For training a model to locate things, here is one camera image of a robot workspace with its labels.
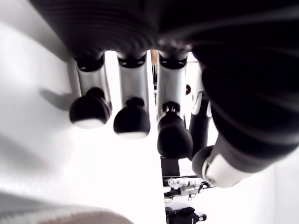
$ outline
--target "white wall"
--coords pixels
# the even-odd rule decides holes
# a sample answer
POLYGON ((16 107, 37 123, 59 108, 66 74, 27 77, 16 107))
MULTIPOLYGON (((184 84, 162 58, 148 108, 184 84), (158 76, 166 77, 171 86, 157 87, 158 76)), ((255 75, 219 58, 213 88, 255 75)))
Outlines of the white wall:
MULTIPOLYGON (((82 130, 68 118, 78 95, 69 56, 27 1, 0 1, 0 49, 0 201, 11 195, 93 205, 135 224, 164 224, 155 113, 144 140, 122 140, 113 132, 121 108, 115 53, 106 55, 112 118, 102 129, 82 130), (132 187, 143 176, 150 179, 150 191, 132 187), (147 203, 140 206, 144 194, 147 203), (144 219, 146 210, 155 215, 144 219)), ((151 72, 150 59, 148 68, 151 72)), ((149 83, 155 111, 151 75, 149 83)), ((21 202, 0 203, 0 211, 21 202)))

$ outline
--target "black mechanical part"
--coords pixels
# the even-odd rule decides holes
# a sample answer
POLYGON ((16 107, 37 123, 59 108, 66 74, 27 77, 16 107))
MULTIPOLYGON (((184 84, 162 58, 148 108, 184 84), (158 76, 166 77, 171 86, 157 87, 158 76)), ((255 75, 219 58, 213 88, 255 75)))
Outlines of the black mechanical part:
POLYGON ((150 118, 143 106, 142 99, 130 99, 114 119, 114 132, 127 139, 145 138, 150 133, 150 118))
POLYGON ((299 100, 287 96, 299 92, 294 83, 299 59, 231 44, 210 46, 208 51, 198 47, 194 55, 206 67, 203 84, 215 125, 223 135, 221 150, 214 154, 221 154, 240 171, 253 173, 295 150, 299 100))
POLYGON ((85 96, 73 102, 70 108, 70 120, 81 128, 97 128, 107 123, 110 113, 103 91, 92 88, 85 96))
POLYGON ((211 117, 208 116, 209 100, 203 92, 200 110, 198 114, 191 114, 189 132, 193 140, 193 151, 188 157, 192 161, 193 156, 207 145, 208 129, 211 117))
POLYGON ((192 159, 192 170, 199 178, 204 179, 202 176, 202 167, 204 165, 205 160, 210 156, 211 151, 214 146, 208 146, 200 149, 192 159))
POLYGON ((99 52, 89 57, 77 60, 77 66, 81 71, 91 72, 100 69, 105 62, 104 52, 99 52))
POLYGON ((170 159, 182 159, 192 152, 193 143, 183 120, 175 112, 168 112, 158 125, 158 152, 170 159))

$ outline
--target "black cylindrical component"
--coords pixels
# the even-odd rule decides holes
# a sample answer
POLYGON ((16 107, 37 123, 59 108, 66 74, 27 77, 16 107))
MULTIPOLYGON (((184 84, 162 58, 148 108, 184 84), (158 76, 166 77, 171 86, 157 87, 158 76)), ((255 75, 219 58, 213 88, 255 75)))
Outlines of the black cylindrical component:
POLYGON ((202 148, 207 145, 208 128, 211 117, 209 111, 207 111, 209 101, 205 97, 205 94, 201 100, 200 110, 198 114, 191 114, 189 132, 193 140, 193 151, 188 157, 192 161, 193 156, 202 148))
POLYGON ((114 132, 126 139, 145 138, 150 133, 150 118, 143 105, 140 98, 128 100, 127 106, 114 119, 114 132))
POLYGON ((86 129, 105 125, 111 111, 103 96, 102 90, 92 88, 85 96, 76 99, 70 108, 71 122, 86 129))
POLYGON ((167 113, 158 125, 158 152, 167 158, 182 159, 192 152, 192 137, 183 120, 174 112, 167 113))

